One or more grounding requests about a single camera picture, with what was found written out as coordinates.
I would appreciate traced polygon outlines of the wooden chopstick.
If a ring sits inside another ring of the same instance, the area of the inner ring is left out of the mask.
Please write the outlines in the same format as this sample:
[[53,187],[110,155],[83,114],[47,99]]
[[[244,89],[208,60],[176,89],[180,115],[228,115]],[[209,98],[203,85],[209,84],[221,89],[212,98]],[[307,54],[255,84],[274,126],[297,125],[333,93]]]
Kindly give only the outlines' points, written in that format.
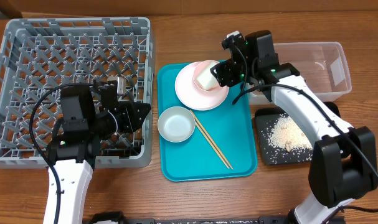
[[201,128],[200,124],[197,121],[196,121],[196,128],[201,132],[201,134],[204,136],[204,138],[206,139],[206,141],[209,143],[209,145],[211,146],[211,148],[214,150],[214,152],[216,153],[216,155],[218,156],[218,158],[222,161],[222,163],[226,166],[226,168],[230,169],[230,166],[228,165],[228,163],[226,162],[226,160],[222,157],[222,155],[220,154],[219,150],[214,146],[214,144],[212,143],[212,141],[209,139],[208,135]]
[[212,141],[212,143],[214,144],[214,146],[219,150],[220,154],[222,155],[222,157],[226,160],[226,162],[228,163],[228,165],[230,166],[230,170],[233,170],[234,168],[232,167],[232,165],[230,164],[230,162],[227,160],[227,158],[225,157],[224,153],[220,150],[220,148],[218,147],[218,145],[216,145],[215,141],[211,138],[210,134],[207,132],[207,130],[203,127],[203,125],[201,124],[201,122],[198,120],[197,116],[194,114],[194,112],[192,110],[189,111],[191,113],[191,115],[193,115],[194,117],[194,120],[195,122],[197,121],[201,128],[205,131],[205,133],[208,135],[209,139]]

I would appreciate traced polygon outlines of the teal serving tray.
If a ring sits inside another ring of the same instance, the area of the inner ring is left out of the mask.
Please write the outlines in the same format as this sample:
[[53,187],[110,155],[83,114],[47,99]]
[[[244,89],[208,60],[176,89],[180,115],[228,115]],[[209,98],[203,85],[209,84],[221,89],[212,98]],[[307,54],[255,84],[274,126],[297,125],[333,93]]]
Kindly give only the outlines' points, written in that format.
[[166,109],[181,106],[192,110],[216,145],[224,153],[233,170],[227,169],[196,128],[183,142],[169,142],[160,135],[161,170],[173,182],[223,179],[251,175],[257,168],[257,153],[248,99],[241,97],[239,86],[229,88],[226,99],[218,107],[199,111],[185,106],[175,92],[178,73],[189,63],[162,67],[157,76],[159,116]]

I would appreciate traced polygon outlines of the grey bowl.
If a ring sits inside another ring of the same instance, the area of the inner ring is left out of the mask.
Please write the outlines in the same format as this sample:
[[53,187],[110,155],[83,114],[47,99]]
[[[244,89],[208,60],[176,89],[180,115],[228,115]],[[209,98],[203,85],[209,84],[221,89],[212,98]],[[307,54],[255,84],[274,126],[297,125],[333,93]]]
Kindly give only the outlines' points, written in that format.
[[159,134],[169,142],[183,142],[189,139],[195,126],[192,113],[181,106],[166,109],[158,119]]

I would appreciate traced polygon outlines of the large pink plate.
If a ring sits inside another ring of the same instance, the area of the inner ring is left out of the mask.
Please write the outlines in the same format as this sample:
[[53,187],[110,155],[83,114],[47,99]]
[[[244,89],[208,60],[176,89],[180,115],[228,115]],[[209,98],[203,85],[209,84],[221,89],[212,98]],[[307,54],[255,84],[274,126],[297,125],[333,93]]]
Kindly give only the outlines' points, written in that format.
[[186,65],[177,75],[175,81],[175,92],[179,100],[188,108],[199,111],[211,110],[218,107],[226,99],[229,87],[218,87],[212,91],[205,91],[195,84],[195,70],[204,68],[206,60],[193,62]]

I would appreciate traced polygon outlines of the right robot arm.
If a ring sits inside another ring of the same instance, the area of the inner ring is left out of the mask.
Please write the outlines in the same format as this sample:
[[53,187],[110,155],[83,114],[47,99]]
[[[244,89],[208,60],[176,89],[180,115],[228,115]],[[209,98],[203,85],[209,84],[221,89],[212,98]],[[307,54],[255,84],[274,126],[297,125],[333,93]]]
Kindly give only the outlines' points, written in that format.
[[235,31],[221,42],[231,58],[210,70],[220,86],[249,83],[288,114],[313,144],[308,181],[311,193],[290,210],[288,223],[328,223],[351,202],[378,187],[376,139],[334,114],[308,88],[290,63],[280,63],[268,30],[243,36]]

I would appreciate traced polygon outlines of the black tray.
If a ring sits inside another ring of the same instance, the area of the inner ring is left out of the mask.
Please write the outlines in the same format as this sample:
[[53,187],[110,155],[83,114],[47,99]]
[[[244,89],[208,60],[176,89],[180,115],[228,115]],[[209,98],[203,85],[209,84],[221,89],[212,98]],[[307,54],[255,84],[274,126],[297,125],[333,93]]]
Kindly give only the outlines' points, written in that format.
[[286,152],[284,149],[273,148],[267,143],[267,136],[280,114],[288,116],[281,108],[263,108],[255,112],[253,122],[257,130],[260,154],[264,164],[282,165],[308,162],[313,155],[313,149]]

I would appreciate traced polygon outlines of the grey plastic dish rack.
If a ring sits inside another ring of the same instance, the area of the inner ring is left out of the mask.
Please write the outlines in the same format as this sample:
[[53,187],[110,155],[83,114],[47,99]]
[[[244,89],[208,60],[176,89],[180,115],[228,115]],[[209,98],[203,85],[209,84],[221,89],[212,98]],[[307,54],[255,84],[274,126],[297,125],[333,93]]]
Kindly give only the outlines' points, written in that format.
[[31,136],[46,147],[62,115],[58,86],[126,78],[151,103],[154,37],[145,17],[13,19],[0,46],[0,168],[41,169]]

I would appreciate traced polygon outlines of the upper wooden chopstick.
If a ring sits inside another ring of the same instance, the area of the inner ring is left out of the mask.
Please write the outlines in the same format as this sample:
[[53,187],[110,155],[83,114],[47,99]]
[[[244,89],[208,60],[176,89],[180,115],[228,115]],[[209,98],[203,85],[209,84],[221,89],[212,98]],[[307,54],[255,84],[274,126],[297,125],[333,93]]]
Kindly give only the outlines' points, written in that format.
[[193,115],[194,117],[194,120],[195,122],[197,121],[201,128],[205,131],[205,133],[208,135],[209,139],[212,141],[212,143],[214,144],[214,146],[219,150],[220,154],[222,155],[222,157],[226,160],[226,162],[228,163],[228,165],[230,166],[230,170],[233,170],[234,168],[232,167],[232,165],[230,164],[230,162],[227,160],[227,158],[225,157],[224,153],[220,150],[220,148],[218,147],[218,145],[216,145],[215,141],[211,138],[210,134],[207,132],[207,130],[203,127],[203,125],[201,124],[201,122],[198,120],[197,116],[194,114],[194,112],[192,110],[189,111],[191,113],[191,115]]

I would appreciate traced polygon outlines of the spilled rice pile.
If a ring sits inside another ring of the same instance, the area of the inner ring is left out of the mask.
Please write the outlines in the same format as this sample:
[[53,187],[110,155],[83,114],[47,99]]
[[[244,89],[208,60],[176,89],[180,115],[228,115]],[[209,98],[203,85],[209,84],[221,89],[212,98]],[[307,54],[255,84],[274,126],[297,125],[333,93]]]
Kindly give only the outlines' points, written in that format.
[[274,127],[271,128],[267,143],[273,148],[284,149],[286,152],[313,148],[309,139],[292,118],[283,114],[278,116]]

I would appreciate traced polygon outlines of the lower wooden chopstick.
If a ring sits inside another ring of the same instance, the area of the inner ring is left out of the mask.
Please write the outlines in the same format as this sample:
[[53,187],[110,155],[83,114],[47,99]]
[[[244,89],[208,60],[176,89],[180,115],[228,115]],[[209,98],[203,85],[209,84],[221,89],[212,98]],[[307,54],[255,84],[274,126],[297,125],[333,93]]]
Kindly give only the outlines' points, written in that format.
[[204,138],[206,139],[206,141],[209,143],[209,145],[211,146],[211,148],[214,150],[214,152],[216,153],[216,155],[218,156],[218,158],[222,161],[222,163],[226,166],[226,168],[230,169],[230,166],[228,165],[228,163],[226,162],[226,160],[222,157],[222,155],[220,154],[219,150],[214,146],[214,144],[212,143],[212,141],[209,139],[208,135],[201,128],[200,124],[197,121],[196,121],[196,128],[201,132],[201,134],[204,136]]

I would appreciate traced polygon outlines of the clear plastic bin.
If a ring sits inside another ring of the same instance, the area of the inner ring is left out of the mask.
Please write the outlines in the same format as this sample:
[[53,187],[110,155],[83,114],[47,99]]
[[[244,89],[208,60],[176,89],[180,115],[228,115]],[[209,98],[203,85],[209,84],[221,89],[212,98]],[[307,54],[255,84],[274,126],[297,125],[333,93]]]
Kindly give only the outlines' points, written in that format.
[[350,72],[339,42],[274,45],[280,63],[291,63],[321,101],[335,101],[352,90]]

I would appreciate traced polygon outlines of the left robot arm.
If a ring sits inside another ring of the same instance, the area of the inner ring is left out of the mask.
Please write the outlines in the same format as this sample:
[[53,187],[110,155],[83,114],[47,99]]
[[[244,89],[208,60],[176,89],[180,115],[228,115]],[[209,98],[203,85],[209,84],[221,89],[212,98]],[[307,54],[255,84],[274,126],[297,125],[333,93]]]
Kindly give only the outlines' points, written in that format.
[[62,117],[46,147],[49,193],[44,223],[81,223],[101,142],[142,127],[148,103],[119,101],[120,79],[60,86]]

